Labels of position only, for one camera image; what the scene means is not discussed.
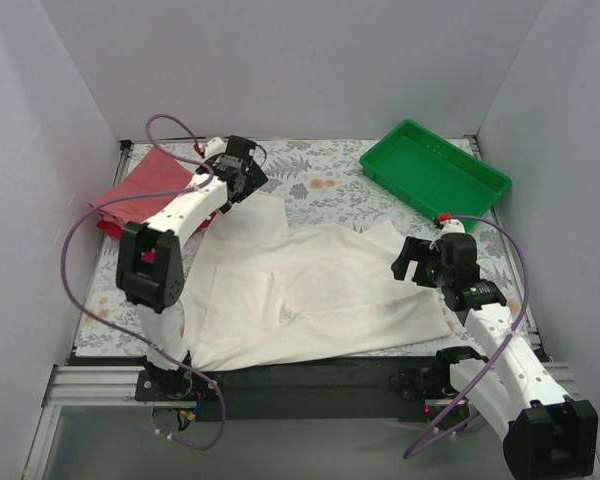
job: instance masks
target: table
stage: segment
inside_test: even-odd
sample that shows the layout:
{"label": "table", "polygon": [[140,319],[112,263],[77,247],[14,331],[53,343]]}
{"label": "table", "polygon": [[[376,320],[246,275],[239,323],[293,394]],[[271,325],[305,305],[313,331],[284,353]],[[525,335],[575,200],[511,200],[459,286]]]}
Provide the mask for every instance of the table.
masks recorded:
{"label": "table", "polygon": [[[475,141],[470,138],[449,141],[470,154],[479,155]],[[269,177],[269,182],[260,192],[284,199],[290,230],[324,223],[340,223],[362,232],[385,220],[391,220],[403,235],[421,238],[435,236],[436,229],[430,220],[362,175],[360,156],[376,143],[375,140],[275,140],[259,143],[268,152],[263,170]],[[133,146],[124,167],[127,172],[142,160],[150,147],[148,144]],[[191,143],[171,143],[164,147],[179,155],[196,158]],[[260,152],[257,152],[256,161],[264,161]],[[490,212],[486,217],[493,219],[493,214]],[[478,243],[478,262],[482,267],[482,275],[500,287],[512,312],[516,314],[521,303],[517,273],[502,236],[482,224],[476,225],[471,233]],[[193,235],[183,249],[185,275],[202,235],[203,233]],[[89,289],[87,307],[109,321],[141,333],[133,305],[125,300],[123,292],[115,285],[117,256],[118,241],[105,238]],[[449,336],[358,356],[434,355],[442,348],[461,345],[469,345],[482,352],[456,315],[444,305],[442,297],[440,302],[452,330]],[[85,316],[80,321],[71,359],[133,358],[144,355],[145,351],[146,347],[139,341]]]}

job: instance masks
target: green plastic bin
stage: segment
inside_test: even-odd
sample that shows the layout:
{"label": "green plastic bin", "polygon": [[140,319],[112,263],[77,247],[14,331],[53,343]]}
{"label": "green plastic bin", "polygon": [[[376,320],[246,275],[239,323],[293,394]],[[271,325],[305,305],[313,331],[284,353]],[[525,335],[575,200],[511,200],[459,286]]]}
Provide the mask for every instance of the green plastic bin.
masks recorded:
{"label": "green plastic bin", "polygon": [[[431,220],[441,213],[482,216],[511,179],[413,120],[360,158],[365,176]],[[475,222],[463,221],[467,231]]]}

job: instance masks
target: tabletop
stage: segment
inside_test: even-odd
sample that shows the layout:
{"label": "tabletop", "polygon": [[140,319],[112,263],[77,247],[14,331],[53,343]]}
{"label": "tabletop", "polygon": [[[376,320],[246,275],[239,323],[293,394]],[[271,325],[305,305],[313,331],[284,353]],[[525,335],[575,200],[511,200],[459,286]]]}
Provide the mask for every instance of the tabletop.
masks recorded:
{"label": "tabletop", "polygon": [[[469,139],[448,140],[470,154],[476,154]],[[391,220],[403,235],[433,238],[433,223],[411,207],[362,175],[360,157],[376,140],[275,140],[259,142],[268,152],[263,170],[269,181],[259,192],[282,198],[291,231],[325,223],[339,223],[363,232],[385,220]],[[125,166],[127,173],[150,150],[147,144],[136,144]],[[196,158],[191,143],[165,144],[164,148],[181,156]],[[260,152],[256,161],[263,162]],[[485,215],[493,219],[492,212]],[[502,236],[483,224],[471,234],[478,244],[478,262],[482,276],[495,282],[507,298],[514,315],[520,309],[520,291]],[[185,275],[200,245],[204,232],[194,234],[183,248]],[[87,308],[109,321],[141,333],[133,305],[115,285],[118,241],[105,237],[87,297]],[[451,334],[429,342],[404,345],[356,356],[434,355],[451,346],[469,345],[482,352],[473,337],[460,324],[456,315],[440,302]],[[77,331],[76,357],[140,357],[146,346],[138,340],[112,330],[83,316]]]}

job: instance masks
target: floral tablecloth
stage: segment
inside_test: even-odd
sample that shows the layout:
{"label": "floral tablecloth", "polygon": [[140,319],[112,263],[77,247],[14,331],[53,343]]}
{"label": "floral tablecloth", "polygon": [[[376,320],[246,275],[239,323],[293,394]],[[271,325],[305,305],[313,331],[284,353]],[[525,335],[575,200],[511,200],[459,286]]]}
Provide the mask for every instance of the floral tablecloth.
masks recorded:
{"label": "floral tablecloth", "polygon": [[[449,140],[472,153],[467,139]],[[262,193],[282,198],[286,204],[291,230],[323,223],[340,223],[362,232],[385,220],[391,220],[404,235],[433,238],[436,230],[428,219],[362,175],[360,156],[375,144],[374,140],[263,141],[268,152],[263,170],[269,182]],[[175,143],[165,148],[195,158],[190,143]],[[149,145],[135,145],[128,162],[131,171],[149,151]],[[259,154],[257,161],[264,159]],[[499,233],[478,224],[472,230],[478,242],[482,275],[502,289],[511,310],[520,308],[520,294],[512,266]],[[183,249],[185,274],[191,266],[203,233],[195,234]],[[105,238],[87,307],[104,318],[141,332],[133,306],[115,286],[118,242]],[[441,348],[470,345],[481,351],[462,327],[456,315],[443,305],[451,334],[437,340],[367,352],[364,356],[432,355]],[[78,357],[128,357],[144,355],[146,347],[137,340],[83,317],[75,340]]]}

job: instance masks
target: red fabric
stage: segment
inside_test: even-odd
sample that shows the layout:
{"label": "red fabric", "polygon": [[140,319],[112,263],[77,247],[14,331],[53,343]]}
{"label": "red fabric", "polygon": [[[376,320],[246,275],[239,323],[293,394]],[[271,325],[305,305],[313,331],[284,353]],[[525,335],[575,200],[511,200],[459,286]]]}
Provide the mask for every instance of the red fabric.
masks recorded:
{"label": "red fabric", "polygon": [[[192,176],[176,160],[154,147],[122,182],[89,202],[89,205],[94,207],[114,198],[138,193],[182,189],[191,181]],[[100,214],[105,222],[122,228],[127,222],[144,222],[175,197],[176,195],[167,195],[117,202],[100,209]]]}

